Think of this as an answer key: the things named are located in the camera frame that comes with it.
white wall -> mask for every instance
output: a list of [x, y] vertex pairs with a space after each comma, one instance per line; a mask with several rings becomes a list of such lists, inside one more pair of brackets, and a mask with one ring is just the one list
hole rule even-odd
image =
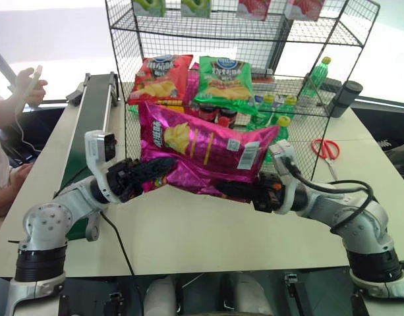
[[[404, 0], [378, 2], [380, 15], [351, 79], [364, 86], [362, 95], [404, 102]], [[307, 72], [306, 61], [319, 50], [287, 44], [277, 73]], [[0, 0], [0, 52], [16, 72], [43, 65], [48, 98], [65, 97], [85, 72], [116, 71], [103, 0]], [[329, 46], [330, 77], [343, 78], [357, 53]], [[0, 77], [0, 93], [8, 93], [5, 86]]]

green soda bottle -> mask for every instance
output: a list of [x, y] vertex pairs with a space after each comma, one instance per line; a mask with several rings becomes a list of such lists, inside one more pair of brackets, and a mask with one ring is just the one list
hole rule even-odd
[[252, 117], [250, 118], [250, 122], [247, 124], [246, 129], [248, 131], [259, 130], [268, 125], [268, 122], [273, 114], [272, 103], [274, 102], [274, 99], [275, 97], [270, 94], [264, 96], [263, 101], [258, 108], [259, 113], [256, 115], [252, 115]]
[[314, 67], [312, 74], [310, 75], [310, 79], [304, 89], [302, 90], [302, 95], [308, 95], [309, 97], [314, 97], [316, 95], [316, 90], [318, 91], [328, 76], [328, 65], [331, 62], [330, 57], [324, 57], [322, 59], [322, 63], [316, 67]]
[[[278, 121], [276, 124], [279, 126], [279, 132], [276, 138], [274, 139], [274, 143], [280, 141], [280, 140], [287, 140], [288, 139], [288, 126], [289, 123], [291, 123], [291, 119], [287, 115], [281, 115], [278, 118]], [[272, 155], [270, 154], [269, 151], [266, 152], [266, 157], [264, 159], [266, 162], [272, 161]]]
[[276, 125], [279, 118], [282, 116], [294, 117], [294, 105], [297, 103], [297, 97], [294, 95], [288, 95], [285, 99], [285, 103], [276, 108], [274, 117], [271, 120], [271, 125]]

yellow bottle cap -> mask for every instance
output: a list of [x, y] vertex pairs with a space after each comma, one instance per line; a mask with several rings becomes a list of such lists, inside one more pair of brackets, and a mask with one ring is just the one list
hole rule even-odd
[[281, 127], [288, 127], [289, 123], [291, 123], [291, 119], [286, 115], [279, 117], [278, 120], [276, 121], [276, 124], [278, 124]]
[[265, 101], [266, 103], [272, 103], [274, 102], [275, 97], [273, 95], [267, 94], [264, 96], [263, 101]]
[[288, 95], [285, 99], [286, 104], [295, 105], [297, 103], [297, 97], [294, 95]]
[[323, 59], [322, 59], [322, 63], [324, 63], [324, 64], [329, 64], [331, 62], [331, 57], [324, 57]]

table surface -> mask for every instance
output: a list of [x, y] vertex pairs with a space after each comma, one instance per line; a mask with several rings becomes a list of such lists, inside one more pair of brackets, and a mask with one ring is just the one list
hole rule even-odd
[[[123, 111], [112, 108], [109, 125], [118, 139], [119, 159], [125, 154]], [[24, 238], [25, 212], [49, 201], [60, 185], [77, 113], [78, 108], [65, 109], [3, 223], [0, 277], [14, 275], [17, 246], [7, 240]], [[373, 187], [389, 214], [388, 230], [404, 260], [404, 181], [352, 110], [331, 119], [326, 137], [341, 148], [334, 164], [339, 178], [363, 180]], [[325, 162], [318, 161], [314, 180], [332, 180]], [[107, 216], [117, 225], [140, 275], [348, 265], [340, 238], [322, 223], [293, 213], [261, 213], [249, 204], [170, 186], [113, 205]], [[68, 277], [129, 274], [115, 233], [103, 220], [98, 241], [69, 243], [65, 270]]]

barcode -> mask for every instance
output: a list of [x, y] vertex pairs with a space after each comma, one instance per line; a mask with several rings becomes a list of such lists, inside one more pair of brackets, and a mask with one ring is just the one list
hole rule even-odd
[[227, 144], [227, 149], [231, 151], [240, 150], [240, 142], [238, 140], [229, 139]]
[[237, 169], [250, 170], [252, 168], [259, 146], [260, 142], [250, 142], [246, 144]]

